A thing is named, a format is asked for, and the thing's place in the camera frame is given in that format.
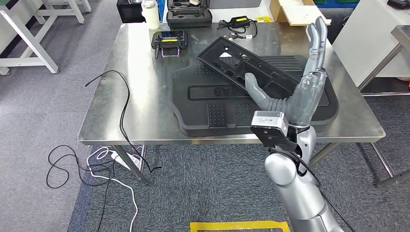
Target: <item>robotic arm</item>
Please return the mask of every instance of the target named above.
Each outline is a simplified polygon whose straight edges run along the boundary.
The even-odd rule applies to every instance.
[[[255,76],[245,75],[246,90],[262,111],[256,111],[252,131],[271,154],[265,160],[295,232],[343,232],[314,178],[306,170],[316,141],[310,121],[323,93],[327,28],[321,17],[307,27],[309,58],[292,96],[272,99],[259,88]]]

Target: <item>cardboard box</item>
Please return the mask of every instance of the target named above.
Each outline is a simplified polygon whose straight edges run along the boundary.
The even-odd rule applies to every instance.
[[[313,0],[271,0],[269,5],[275,22],[288,22],[291,26],[307,26],[322,16],[326,25],[331,19],[326,19]]]

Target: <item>white table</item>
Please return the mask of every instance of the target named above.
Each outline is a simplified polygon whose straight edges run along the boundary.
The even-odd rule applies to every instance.
[[[59,73],[59,67],[49,54],[40,45],[41,40],[48,32],[48,30],[53,25],[54,21],[58,16],[74,15],[76,16],[80,24],[85,24],[85,20],[81,15],[81,12],[77,4],[84,5],[86,11],[91,13],[91,7],[88,0],[42,0],[45,5],[45,10],[35,10],[33,9],[33,15],[36,17],[37,21],[42,24],[42,28],[33,36],[32,33],[27,29],[20,18],[13,14],[7,6],[0,6],[0,15],[3,16],[6,21],[13,27],[17,34],[26,42],[28,48],[23,52],[19,58],[2,58],[0,59],[0,74],[10,75],[10,70],[8,67],[16,66],[46,66],[50,72],[54,74]],[[53,5],[70,5],[71,9],[54,9]],[[32,53],[35,53],[37,57],[30,57]]]
[[[374,77],[410,77],[410,52],[391,34],[398,25],[410,25],[409,11],[387,1],[361,0],[332,44],[359,89]]]

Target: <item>stainless steel table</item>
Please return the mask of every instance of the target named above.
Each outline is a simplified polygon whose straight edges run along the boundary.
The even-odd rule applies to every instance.
[[[260,143],[254,134],[187,137],[174,116],[171,105],[171,74],[187,67],[189,58],[196,55],[226,29],[186,29],[189,47],[179,58],[154,58],[150,41],[155,31],[146,24],[122,25],[105,70],[123,73],[130,85],[131,100],[124,118],[124,128],[135,144],[253,144]],[[166,24],[161,30],[168,30]],[[290,27],[286,23],[258,23],[258,36],[252,40],[235,40],[236,43],[259,56],[308,54],[308,38],[303,27]],[[324,63],[337,99],[339,114],[328,131],[317,134],[318,143],[375,142],[385,136],[361,93],[344,69],[330,43],[326,46]],[[85,145],[127,145],[119,130],[119,119],[127,97],[126,87],[119,76],[107,74],[101,78],[78,139]],[[141,173],[136,175],[145,182]]]
[[[399,25],[392,30],[392,35],[397,39],[397,46],[389,53],[389,55],[375,68],[369,77],[359,86],[360,89],[364,88],[374,77],[402,50],[406,49],[410,52],[410,26]],[[410,92],[384,92],[384,93],[363,93],[363,97],[391,97],[391,96],[410,96]],[[379,187],[385,187],[389,184],[410,178],[410,170],[395,174],[389,162],[380,151],[379,146],[376,143],[372,143],[373,149],[386,169],[389,178],[377,183]]]

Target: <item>black plastic tray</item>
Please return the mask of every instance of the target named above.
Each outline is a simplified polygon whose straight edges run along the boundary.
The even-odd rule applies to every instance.
[[[221,59],[221,55],[224,53],[232,56],[235,62],[233,64],[224,62]],[[232,83],[235,83],[245,92],[245,73],[248,72],[255,75],[259,87],[273,98],[291,96],[294,88],[299,83],[293,76],[285,73],[275,65],[222,36],[202,51],[198,55],[198,59]],[[268,91],[272,89],[272,86],[275,87],[275,91],[269,93]]]
[[[170,28],[209,27],[212,24],[208,9],[170,10],[166,18]]]
[[[300,80],[306,58],[303,56],[261,57]],[[233,63],[231,57],[223,58]],[[187,136],[216,136],[252,133],[249,129],[255,110],[260,110],[240,87],[198,59],[192,58],[186,68],[173,73],[171,106],[180,128]],[[329,79],[313,115],[311,125],[325,131],[335,120],[338,102]]]
[[[168,0],[168,10],[187,10],[187,9],[207,9],[208,5],[206,0],[199,0],[199,5],[195,6],[188,4],[189,1],[185,0]]]

